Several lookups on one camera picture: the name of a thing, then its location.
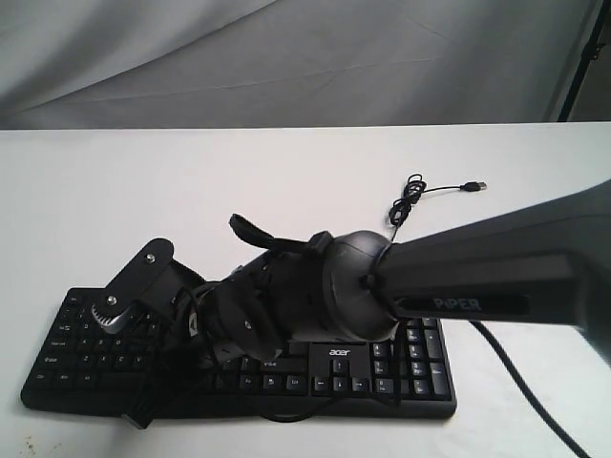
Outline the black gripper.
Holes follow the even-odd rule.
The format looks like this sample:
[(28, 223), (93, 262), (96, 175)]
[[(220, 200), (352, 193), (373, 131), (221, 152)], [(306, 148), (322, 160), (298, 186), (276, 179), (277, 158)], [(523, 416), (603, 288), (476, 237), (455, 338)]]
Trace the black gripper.
[(176, 288), (166, 353), (155, 354), (122, 418), (146, 429), (188, 392), (191, 367), (215, 367), (241, 356), (278, 358), (294, 340), (276, 309), (282, 288), (273, 284), (281, 277), (275, 263), (289, 259), (265, 252), (221, 281), (206, 281), (172, 261)]

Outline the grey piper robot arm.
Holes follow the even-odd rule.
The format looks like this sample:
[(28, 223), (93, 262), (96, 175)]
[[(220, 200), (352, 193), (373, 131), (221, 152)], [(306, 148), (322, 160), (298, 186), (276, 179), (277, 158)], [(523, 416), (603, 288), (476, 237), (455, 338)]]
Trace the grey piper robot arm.
[(404, 243), (357, 231), (276, 238), (240, 215), (229, 221), (262, 253), (207, 282), (166, 257), (138, 254), (122, 273), (125, 306), (161, 319), (152, 368), (126, 418), (158, 411), (233, 358), (268, 361), (290, 342), (373, 343), (409, 318), (574, 326), (610, 355), (610, 186)]

